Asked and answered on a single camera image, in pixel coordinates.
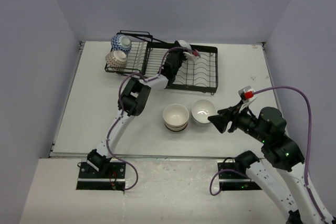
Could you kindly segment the light blue bowl front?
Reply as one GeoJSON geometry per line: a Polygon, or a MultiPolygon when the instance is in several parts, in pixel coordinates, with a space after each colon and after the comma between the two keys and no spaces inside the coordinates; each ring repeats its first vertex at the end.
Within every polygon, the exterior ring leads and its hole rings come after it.
{"type": "Polygon", "coordinates": [[[200,122],[200,121],[198,121],[198,120],[193,120],[194,121],[194,123],[196,124],[196,125],[200,125],[200,126],[208,126],[208,125],[211,125],[211,122],[210,121],[207,121],[207,122],[205,122],[205,123],[203,123],[203,122],[200,122]]]}

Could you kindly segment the brown floral patterned bowl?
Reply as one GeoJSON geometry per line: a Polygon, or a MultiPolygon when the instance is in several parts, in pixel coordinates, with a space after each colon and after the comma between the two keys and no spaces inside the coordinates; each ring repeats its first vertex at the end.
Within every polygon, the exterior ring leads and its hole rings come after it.
{"type": "Polygon", "coordinates": [[[127,65],[127,55],[121,50],[113,50],[105,56],[108,67],[114,71],[123,71],[127,65]]]}

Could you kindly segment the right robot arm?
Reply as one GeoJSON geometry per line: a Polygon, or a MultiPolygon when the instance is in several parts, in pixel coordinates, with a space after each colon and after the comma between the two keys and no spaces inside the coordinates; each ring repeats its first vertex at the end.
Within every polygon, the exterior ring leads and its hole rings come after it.
{"type": "Polygon", "coordinates": [[[208,120],[220,133],[243,131],[262,143],[264,158],[276,169],[286,183],[283,188],[267,171],[261,160],[245,151],[234,158],[232,168],[224,168],[218,174],[233,172],[239,178],[253,180],[277,205],[288,223],[335,223],[310,178],[305,175],[304,158],[299,146],[285,134],[286,120],[273,107],[265,107],[259,116],[240,105],[219,110],[208,120]]]}

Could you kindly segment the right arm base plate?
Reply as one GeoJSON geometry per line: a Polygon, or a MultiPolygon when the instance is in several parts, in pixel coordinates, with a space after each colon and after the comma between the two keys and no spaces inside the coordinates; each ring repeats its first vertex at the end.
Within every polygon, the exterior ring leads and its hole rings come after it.
{"type": "MultiPolygon", "coordinates": [[[[233,159],[225,159],[222,162],[218,162],[217,167],[219,171],[222,169],[232,169],[242,173],[239,165],[233,159]]],[[[253,180],[234,172],[219,174],[219,185],[222,191],[261,190],[253,180]]]]}

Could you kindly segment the black bowl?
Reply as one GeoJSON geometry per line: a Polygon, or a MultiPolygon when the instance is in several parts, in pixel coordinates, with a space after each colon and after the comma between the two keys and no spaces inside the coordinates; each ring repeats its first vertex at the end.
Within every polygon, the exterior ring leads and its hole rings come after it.
{"type": "Polygon", "coordinates": [[[183,132],[185,129],[182,129],[182,130],[167,129],[167,130],[170,131],[170,132],[173,132],[173,133],[179,133],[179,132],[183,132]]]}

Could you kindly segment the beige bowl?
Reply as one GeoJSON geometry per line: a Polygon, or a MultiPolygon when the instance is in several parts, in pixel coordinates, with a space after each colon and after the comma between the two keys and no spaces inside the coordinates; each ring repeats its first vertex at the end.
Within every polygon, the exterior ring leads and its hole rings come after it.
{"type": "Polygon", "coordinates": [[[189,111],[181,104],[170,104],[163,110],[163,120],[171,127],[180,127],[189,121],[189,111]]]}
{"type": "Polygon", "coordinates": [[[172,130],[182,130],[182,129],[185,129],[187,126],[188,126],[188,122],[186,122],[185,124],[183,125],[178,125],[178,126],[173,126],[173,125],[170,125],[168,123],[164,123],[165,127],[167,129],[172,129],[172,130]]]}

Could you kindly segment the beige bowl front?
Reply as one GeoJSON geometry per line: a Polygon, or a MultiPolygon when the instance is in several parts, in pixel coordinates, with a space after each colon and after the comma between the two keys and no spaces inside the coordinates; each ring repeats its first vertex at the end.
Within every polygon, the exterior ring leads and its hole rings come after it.
{"type": "Polygon", "coordinates": [[[172,130],[182,130],[182,129],[185,129],[187,126],[188,126],[188,122],[186,122],[185,124],[183,125],[178,125],[178,126],[173,126],[173,125],[170,125],[168,123],[164,123],[165,127],[167,129],[172,129],[172,130]]]}

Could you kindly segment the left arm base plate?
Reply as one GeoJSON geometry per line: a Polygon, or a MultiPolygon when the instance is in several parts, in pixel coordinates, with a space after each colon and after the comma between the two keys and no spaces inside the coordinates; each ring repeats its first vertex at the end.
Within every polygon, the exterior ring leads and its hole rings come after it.
{"type": "Polygon", "coordinates": [[[125,163],[111,162],[107,170],[102,173],[96,171],[86,162],[77,164],[79,174],[76,190],[108,190],[124,191],[125,188],[125,163]]]}

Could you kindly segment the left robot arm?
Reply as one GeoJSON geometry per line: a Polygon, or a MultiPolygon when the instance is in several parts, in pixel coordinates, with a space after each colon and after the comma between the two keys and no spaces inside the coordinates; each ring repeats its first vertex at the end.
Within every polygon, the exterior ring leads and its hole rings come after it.
{"type": "Polygon", "coordinates": [[[108,175],[108,163],[115,157],[112,150],[132,120],[143,112],[151,91],[168,88],[175,81],[183,61],[189,56],[198,57],[199,53],[194,53],[191,47],[173,47],[164,54],[155,76],[145,78],[141,73],[131,73],[124,78],[118,90],[118,112],[115,121],[105,140],[87,155],[87,164],[91,166],[90,171],[93,175],[97,178],[108,175]]]}

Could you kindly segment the light blue bowl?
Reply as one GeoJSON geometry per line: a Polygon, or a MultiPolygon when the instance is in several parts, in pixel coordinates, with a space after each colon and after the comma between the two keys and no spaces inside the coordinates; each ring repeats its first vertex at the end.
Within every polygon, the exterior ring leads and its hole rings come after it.
{"type": "Polygon", "coordinates": [[[183,47],[183,48],[187,48],[188,50],[191,50],[190,44],[188,44],[185,40],[176,40],[174,42],[174,46],[175,47],[183,47]]]}
{"type": "Polygon", "coordinates": [[[209,121],[207,118],[216,115],[216,113],[215,105],[206,99],[197,100],[191,108],[192,118],[203,123],[209,121]]]}
{"type": "Polygon", "coordinates": [[[207,122],[205,122],[205,123],[203,123],[203,122],[200,122],[200,121],[198,121],[198,120],[193,120],[194,121],[194,123],[196,124],[196,125],[200,125],[200,126],[208,126],[208,125],[211,125],[211,122],[210,121],[207,121],[207,122]]]}

